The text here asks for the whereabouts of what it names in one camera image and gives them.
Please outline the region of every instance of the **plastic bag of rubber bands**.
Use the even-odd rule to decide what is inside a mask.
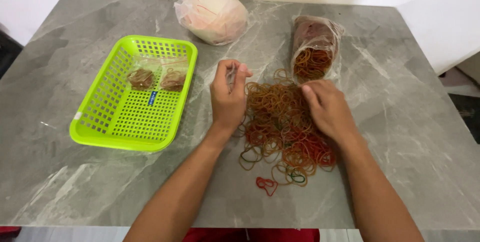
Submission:
[[[180,92],[183,89],[188,72],[186,57],[162,58],[160,88],[166,91]]]
[[[291,72],[299,83],[322,79],[336,63],[344,28],[313,16],[297,17],[294,27]]]

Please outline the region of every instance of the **table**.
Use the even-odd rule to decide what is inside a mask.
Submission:
[[[0,225],[129,226],[201,141],[220,59],[238,59],[252,81],[289,68],[292,18],[345,27],[336,85],[360,132],[420,229],[480,229],[480,153],[453,103],[394,8],[243,0],[247,33],[222,47],[178,23],[176,0],[60,0],[0,80]],[[84,146],[69,124],[115,42],[171,37],[199,51],[177,137],[160,153]],[[267,197],[260,163],[238,165],[243,139],[221,154],[195,227],[353,228],[344,170],[318,171],[305,188]]]

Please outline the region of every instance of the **green plastic basket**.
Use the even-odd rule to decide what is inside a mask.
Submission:
[[[81,144],[157,152],[175,137],[198,50],[183,40],[126,36],[120,39],[97,74],[70,124],[71,138]],[[132,56],[187,57],[181,92],[134,91],[126,81]],[[154,72],[155,85],[161,70]]]

